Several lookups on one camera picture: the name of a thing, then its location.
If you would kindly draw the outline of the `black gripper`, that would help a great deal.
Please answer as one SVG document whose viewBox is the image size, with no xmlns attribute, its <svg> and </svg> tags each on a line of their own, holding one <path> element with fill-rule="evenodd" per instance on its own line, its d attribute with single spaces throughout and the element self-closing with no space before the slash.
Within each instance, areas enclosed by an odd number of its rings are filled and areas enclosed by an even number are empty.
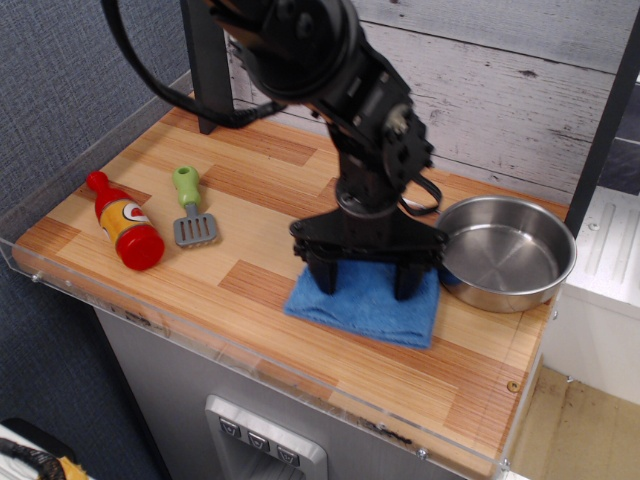
<svg viewBox="0 0 640 480">
<path fill-rule="evenodd" d="M 289 231 L 294 253 L 307 263 L 323 293 L 336 292 L 339 262 L 383 262 L 396 264 L 394 296 L 404 301 L 415 294 L 428 269 L 441 262 L 448 235 L 424 222 L 437 209 L 400 198 L 398 205 L 366 215 L 349 201 L 328 213 L 295 220 Z"/>
</svg>

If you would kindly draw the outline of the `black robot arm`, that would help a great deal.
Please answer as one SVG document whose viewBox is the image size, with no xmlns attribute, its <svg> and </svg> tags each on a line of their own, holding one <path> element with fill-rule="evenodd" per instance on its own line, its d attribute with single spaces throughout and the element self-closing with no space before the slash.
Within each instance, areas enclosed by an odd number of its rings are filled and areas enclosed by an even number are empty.
<svg viewBox="0 0 640 480">
<path fill-rule="evenodd" d="M 368 42 L 348 1 L 213 1 L 213 20 L 237 43 L 253 84 L 278 106 L 303 105 L 326 123 L 339 156 L 337 206 L 290 227 L 318 288 L 336 290 L 343 260 L 395 268 L 394 294 L 411 298 L 441 263 L 447 237 L 404 200 L 424 177 L 432 145 L 407 83 Z"/>
</svg>

